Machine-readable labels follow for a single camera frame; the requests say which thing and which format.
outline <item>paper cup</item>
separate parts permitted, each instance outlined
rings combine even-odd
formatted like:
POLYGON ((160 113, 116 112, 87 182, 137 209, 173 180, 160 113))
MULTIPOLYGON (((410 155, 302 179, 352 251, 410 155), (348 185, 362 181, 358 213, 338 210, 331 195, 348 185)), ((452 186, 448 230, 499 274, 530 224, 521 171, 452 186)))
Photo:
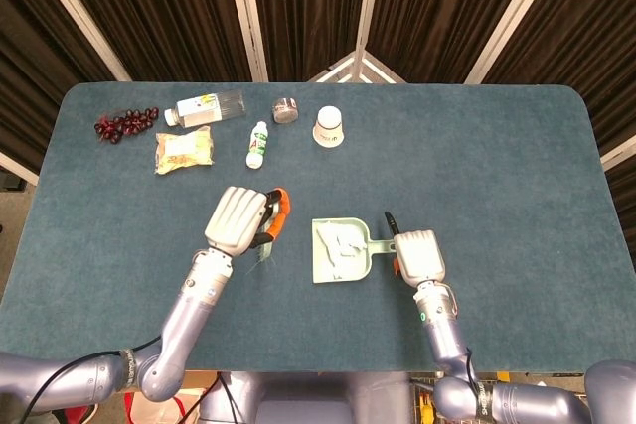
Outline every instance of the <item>paper cup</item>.
POLYGON ((345 139, 342 114, 335 106, 323 106, 314 125, 314 139, 324 148, 335 148, 345 139))

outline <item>table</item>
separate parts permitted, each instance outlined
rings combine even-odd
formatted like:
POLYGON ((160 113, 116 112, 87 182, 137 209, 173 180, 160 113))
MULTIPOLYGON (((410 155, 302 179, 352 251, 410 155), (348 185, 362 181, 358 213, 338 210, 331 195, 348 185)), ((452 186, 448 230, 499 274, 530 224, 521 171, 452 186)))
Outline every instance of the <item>table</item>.
POLYGON ((66 96, 0 305, 0 350, 74 357, 154 337, 222 191, 285 187, 293 201, 272 259, 235 275, 189 368, 433 370, 392 258, 363 281, 314 285, 311 219, 354 216, 389 238, 432 228, 477 370, 581 371, 636 358, 636 278, 587 111, 563 86, 315 83, 93 83, 66 96), (213 125, 212 167, 154 169, 155 132, 116 146, 104 112, 230 88, 247 116, 213 125), (300 117, 271 121, 282 96, 300 117), (345 142, 320 148, 318 109, 342 109, 345 142), (269 123, 264 165, 245 166, 249 131, 269 123))

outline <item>plastic bottle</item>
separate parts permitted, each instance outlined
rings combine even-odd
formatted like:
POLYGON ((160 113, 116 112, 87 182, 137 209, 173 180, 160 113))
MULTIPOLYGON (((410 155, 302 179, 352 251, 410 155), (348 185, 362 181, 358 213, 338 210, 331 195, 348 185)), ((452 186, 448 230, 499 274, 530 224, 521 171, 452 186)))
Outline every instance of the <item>plastic bottle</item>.
POLYGON ((262 166, 267 136, 267 124, 264 121, 258 121, 249 136, 249 151, 246 160, 249 168, 258 169, 262 166))

